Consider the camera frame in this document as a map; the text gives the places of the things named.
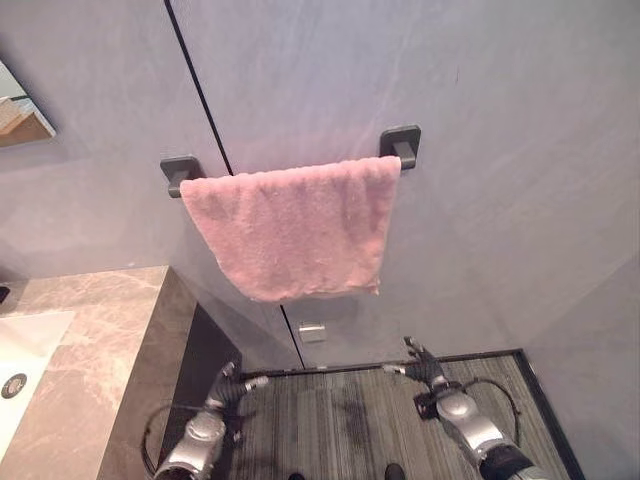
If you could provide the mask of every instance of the gray carpet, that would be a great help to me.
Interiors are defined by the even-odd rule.
[[[569,476],[517,364],[511,356],[444,365],[460,382],[486,376],[503,383],[522,411],[522,448],[551,478]],[[403,466],[408,480],[479,479],[437,421],[422,422],[413,397],[419,384],[381,370],[280,377],[245,397],[244,441],[229,479],[383,479],[385,466]],[[508,401],[489,385],[470,393],[481,410],[512,435]]]

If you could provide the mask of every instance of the towel bar bracket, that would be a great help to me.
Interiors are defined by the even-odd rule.
[[[204,177],[198,159],[195,157],[167,158],[160,162],[160,168],[169,180],[169,196],[180,198],[180,182]]]
[[[420,127],[406,125],[390,128],[380,135],[380,156],[396,155],[400,157],[402,170],[415,168],[418,147],[420,146]]]

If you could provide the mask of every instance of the white sink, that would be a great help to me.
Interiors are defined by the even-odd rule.
[[[0,318],[0,462],[74,315],[57,312]]]

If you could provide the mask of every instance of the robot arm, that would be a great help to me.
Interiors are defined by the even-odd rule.
[[[222,452],[226,427],[223,411],[255,388],[268,383],[267,377],[235,383],[233,362],[218,374],[201,411],[187,423],[184,436],[167,455],[154,480],[208,480],[214,463]]]
[[[449,381],[439,362],[422,345],[405,337],[409,353],[419,362],[413,365],[385,365],[388,372],[406,375],[424,382],[429,393],[424,395],[431,408],[419,413],[423,418],[438,418],[467,460],[485,480],[549,480],[498,427],[478,409],[476,402],[460,391],[460,384]]]

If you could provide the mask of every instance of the pink towel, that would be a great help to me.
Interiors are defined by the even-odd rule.
[[[398,157],[185,180],[184,203],[253,300],[378,293]]]

